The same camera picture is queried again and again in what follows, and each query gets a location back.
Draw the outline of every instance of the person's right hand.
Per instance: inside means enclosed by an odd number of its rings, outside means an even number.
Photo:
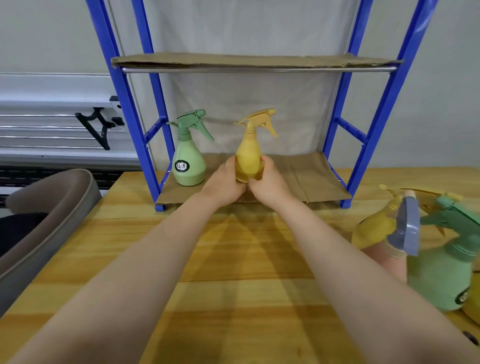
[[[262,161],[264,162],[262,179],[259,181],[249,179],[248,186],[258,201],[276,210],[278,206],[286,199],[292,198],[293,195],[282,175],[275,168],[272,159],[267,156],[262,156]]]

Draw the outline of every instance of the cardboard sheet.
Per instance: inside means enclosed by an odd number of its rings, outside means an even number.
[[[229,154],[204,154],[207,164],[205,180],[208,180],[228,157],[230,157]],[[351,197],[331,171],[323,153],[313,152],[296,156],[273,155],[271,158],[287,181],[292,193],[303,202],[336,201]],[[156,203],[181,204],[191,195],[199,192],[204,183],[205,181],[196,186],[182,186],[177,183],[171,173]],[[247,191],[237,202],[256,202],[256,200],[252,193]]]
[[[347,66],[379,66],[399,63],[383,58],[339,56],[240,56],[229,54],[159,52],[112,58],[113,66],[126,68],[195,68],[195,67],[278,67],[278,68],[342,68]]]

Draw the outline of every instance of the logo sticker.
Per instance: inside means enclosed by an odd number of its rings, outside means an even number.
[[[455,303],[456,304],[464,304],[465,303],[465,301],[468,298],[468,290],[469,289],[470,289],[470,287],[468,287],[466,290],[463,290],[462,292],[460,292],[458,294],[458,296],[455,298]]]
[[[175,162],[175,169],[177,172],[183,173],[190,169],[190,164],[186,160],[179,159]]]

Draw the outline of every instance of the chair backrest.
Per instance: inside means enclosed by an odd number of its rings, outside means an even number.
[[[47,212],[48,216],[0,257],[0,315],[15,301],[43,266],[100,200],[87,170],[60,172],[7,197],[14,214]]]

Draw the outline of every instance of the tabletop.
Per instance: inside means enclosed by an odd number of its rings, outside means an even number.
[[[346,179],[351,170],[340,170]],[[480,170],[369,169],[350,209],[311,204],[350,239],[354,226],[381,209],[379,184],[421,185],[462,194],[480,211]],[[153,208],[141,172],[126,172],[0,319],[6,362],[96,273],[175,208]],[[422,247],[446,241],[421,228]],[[447,317],[480,338],[461,311]],[[316,285],[283,221],[259,204],[236,204],[209,220],[145,349],[141,363],[363,363]]]

